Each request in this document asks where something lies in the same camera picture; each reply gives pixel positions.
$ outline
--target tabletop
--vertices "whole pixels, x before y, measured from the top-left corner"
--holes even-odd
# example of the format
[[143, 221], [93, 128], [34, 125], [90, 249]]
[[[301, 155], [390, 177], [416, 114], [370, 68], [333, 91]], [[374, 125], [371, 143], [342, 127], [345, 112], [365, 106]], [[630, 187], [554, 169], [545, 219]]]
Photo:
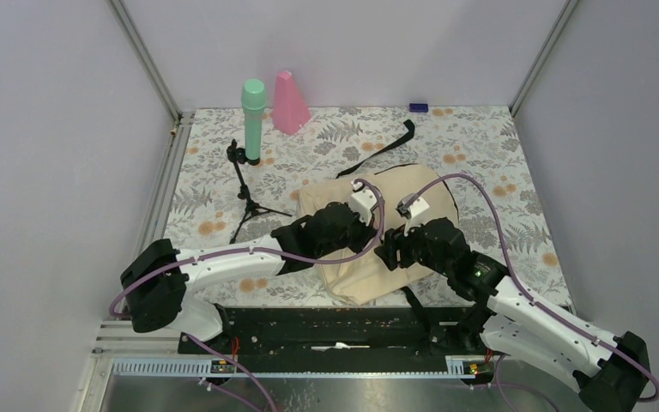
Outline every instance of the tabletop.
[[[262, 158], [241, 167], [251, 195], [262, 206], [295, 214], [302, 185], [333, 179], [338, 172], [384, 148], [415, 123], [410, 142], [365, 162], [356, 173], [375, 173], [419, 163], [438, 174], [466, 173], [491, 194], [502, 221], [513, 267], [533, 289], [557, 305], [571, 298], [532, 183], [509, 110], [505, 106], [432, 107], [411, 113], [405, 107], [323, 107], [292, 136], [263, 115]], [[241, 109], [199, 109], [181, 165], [166, 225], [177, 248], [226, 245], [244, 214], [236, 197], [239, 180], [226, 157], [232, 138], [243, 145]], [[463, 180], [448, 181], [459, 210], [459, 227], [473, 249], [503, 262], [492, 215], [481, 194]], [[286, 225], [295, 217], [270, 214], [244, 224], [238, 242]], [[433, 274], [409, 285], [424, 306], [469, 306]], [[315, 269], [275, 278], [243, 279], [206, 288], [199, 296], [223, 306], [348, 306], [324, 290]], [[406, 306], [396, 291], [367, 306]]]

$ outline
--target dark blue object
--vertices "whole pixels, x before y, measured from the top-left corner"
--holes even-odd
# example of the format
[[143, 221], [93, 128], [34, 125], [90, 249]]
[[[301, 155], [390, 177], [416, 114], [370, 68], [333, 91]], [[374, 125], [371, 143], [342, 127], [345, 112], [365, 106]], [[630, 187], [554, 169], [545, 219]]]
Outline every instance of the dark blue object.
[[411, 103], [408, 109], [413, 113], [428, 113], [428, 105], [426, 103]]

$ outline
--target pink cone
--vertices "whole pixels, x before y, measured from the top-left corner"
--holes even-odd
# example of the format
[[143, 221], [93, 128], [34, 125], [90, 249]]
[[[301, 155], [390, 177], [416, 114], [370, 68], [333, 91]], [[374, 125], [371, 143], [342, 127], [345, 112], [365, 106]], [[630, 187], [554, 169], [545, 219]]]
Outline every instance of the pink cone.
[[311, 118], [309, 107], [299, 94], [292, 74], [287, 70], [280, 71], [276, 76], [274, 109], [271, 116], [274, 119], [274, 127], [288, 135], [299, 131]]

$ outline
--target cream fabric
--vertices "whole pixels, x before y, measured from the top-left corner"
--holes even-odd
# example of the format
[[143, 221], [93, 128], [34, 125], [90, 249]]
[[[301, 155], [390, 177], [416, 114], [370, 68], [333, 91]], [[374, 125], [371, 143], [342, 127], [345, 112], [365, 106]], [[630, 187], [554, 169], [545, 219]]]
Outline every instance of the cream fabric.
[[[352, 179], [363, 178], [376, 185], [385, 199], [385, 228], [400, 227], [405, 223], [396, 211], [401, 199], [409, 193], [437, 178], [438, 175], [422, 165], [394, 167], [378, 174], [355, 175], [331, 180], [318, 185], [308, 185], [299, 191], [299, 215], [313, 215], [329, 202], [346, 202], [352, 194]], [[447, 217], [458, 225], [458, 209], [445, 185], [435, 185], [423, 194], [430, 205], [429, 219]], [[325, 256], [338, 259], [354, 253], [345, 248]], [[384, 294], [393, 292], [410, 282], [431, 274], [427, 268], [414, 264], [407, 269], [389, 271], [382, 260], [373, 252], [346, 264], [316, 266], [330, 294], [339, 300], [362, 305]]]

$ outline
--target bag strap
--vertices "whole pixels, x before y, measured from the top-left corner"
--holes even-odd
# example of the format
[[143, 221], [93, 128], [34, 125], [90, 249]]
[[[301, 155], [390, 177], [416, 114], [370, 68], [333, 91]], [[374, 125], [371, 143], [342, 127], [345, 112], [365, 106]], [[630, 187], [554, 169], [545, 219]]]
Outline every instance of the bag strap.
[[337, 177], [336, 177], [335, 179], [339, 179], [339, 178], [341, 178], [342, 176], [345, 176], [345, 175], [348, 175], [348, 174], [354, 172], [355, 170], [357, 170], [358, 168], [360, 168], [360, 166], [362, 166], [363, 163], [365, 163], [366, 161], [370, 160], [371, 158], [373, 158], [373, 157], [375, 157], [375, 156], [377, 156], [377, 155], [380, 155], [380, 154], [382, 154], [382, 153], [385, 153], [385, 152], [387, 152], [387, 151], [389, 151], [389, 150], [392, 150], [392, 149], [394, 149], [394, 148], [397, 148], [398, 146], [401, 146], [401, 145], [407, 143], [408, 141], [410, 141], [410, 139], [412, 139], [413, 136], [415, 136], [415, 124], [414, 124], [413, 121], [411, 121], [410, 119], [408, 119], [408, 120], [406, 120], [406, 121], [404, 121], [404, 122], [402, 122], [402, 123], [405, 124], [405, 127], [408, 128], [408, 132], [407, 132], [406, 134], [402, 135], [399, 139], [397, 139], [397, 140], [394, 141], [393, 143], [391, 143], [391, 144], [385, 146], [384, 148], [381, 148], [381, 149], [378, 150], [377, 152], [371, 154], [370, 156], [368, 156], [367, 158], [365, 158], [365, 159], [364, 159], [363, 161], [361, 161], [360, 163], [358, 163], [358, 164], [356, 164], [356, 165], [350, 167], [349, 169], [345, 169], [345, 170], [339, 172], [339, 173], [337, 174]]
[[413, 290], [407, 286], [400, 288], [405, 294], [405, 299], [410, 304], [410, 310], [413, 311], [413, 314], [418, 319], [418, 322], [423, 325], [423, 329], [426, 330], [426, 333], [431, 333], [431, 321], [428, 319], [428, 314], [426, 309], [423, 308], [423, 305], [420, 304], [420, 300], [415, 296]]

